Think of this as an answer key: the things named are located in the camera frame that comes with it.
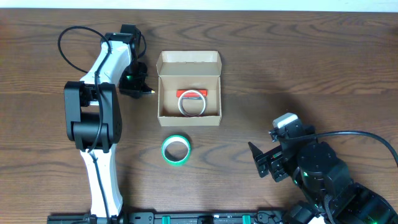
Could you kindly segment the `white tape roll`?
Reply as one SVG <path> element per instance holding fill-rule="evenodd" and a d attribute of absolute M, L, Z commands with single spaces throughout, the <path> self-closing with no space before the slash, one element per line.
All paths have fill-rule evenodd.
<path fill-rule="evenodd" d="M 178 109 L 184 116 L 201 116 L 207 107 L 206 97 L 200 99 L 178 98 Z"/>

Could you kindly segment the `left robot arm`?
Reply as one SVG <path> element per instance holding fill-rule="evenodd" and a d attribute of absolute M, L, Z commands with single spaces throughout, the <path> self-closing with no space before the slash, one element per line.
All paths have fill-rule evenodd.
<path fill-rule="evenodd" d="M 147 66 L 139 31 L 107 33 L 89 71 L 64 88 L 67 136 L 82 156 L 91 191 L 90 223 L 117 222 L 123 198 L 116 175 L 116 146 L 122 117 L 118 94 L 138 99 L 155 91 L 146 84 Z"/>

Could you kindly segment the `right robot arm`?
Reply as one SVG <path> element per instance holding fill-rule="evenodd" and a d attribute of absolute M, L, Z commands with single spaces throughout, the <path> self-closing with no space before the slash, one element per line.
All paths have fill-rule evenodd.
<path fill-rule="evenodd" d="M 383 138 L 364 131 L 316 133 L 314 126 L 293 122 L 269 132 L 279 146 L 262 152 L 249 143 L 260 177 L 271 175 L 275 182 L 290 177 L 303 192 L 298 202 L 282 215 L 283 223 L 397 223 L 397 212 L 379 194 L 355 182 L 347 164 L 335 150 L 319 138 L 336 135 L 360 135 L 374 138 L 397 157 Z"/>

